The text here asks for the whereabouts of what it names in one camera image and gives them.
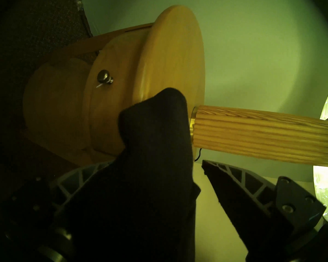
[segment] wooden rod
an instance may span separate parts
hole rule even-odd
[[[328,166],[328,121],[277,112],[199,106],[193,145],[261,159]]]

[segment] black cable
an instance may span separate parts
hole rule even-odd
[[[196,159],[194,160],[194,162],[196,162],[197,160],[199,160],[199,157],[200,157],[200,151],[202,151],[202,149],[199,150],[199,156],[198,156],[198,158],[196,158]]]

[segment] bolt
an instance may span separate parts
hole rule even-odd
[[[284,182],[284,183],[290,183],[290,180],[287,177],[282,177],[281,181]]]
[[[291,205],[283,205],[282,209],[287,213],[293,213],[294,212],[294,208]]]
[[[113,83],[113,78],[110,76],[108,70],[103,69],[98,73],[97,81],[100,84],[112,84]]]
[[[315,200],[311,196],[306,196],[305,200],[310,202],[311,204],[313,204],[315,202]]]

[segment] metal knob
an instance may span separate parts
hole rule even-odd
[[[113,78],[110,76],[108,70],[105,70],[105,69],[101,70],[98,73],[97,80],[100,83],[99,86],[101,86],[102,84],[112,84],[113,83]]]

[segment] dark carpet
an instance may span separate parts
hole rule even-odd
[[[0,196],[75,168],[23,138],[25,85],[47,53],[88,37],[76,0],[0,0]],[[95,54],[82,57],[92,64]]]

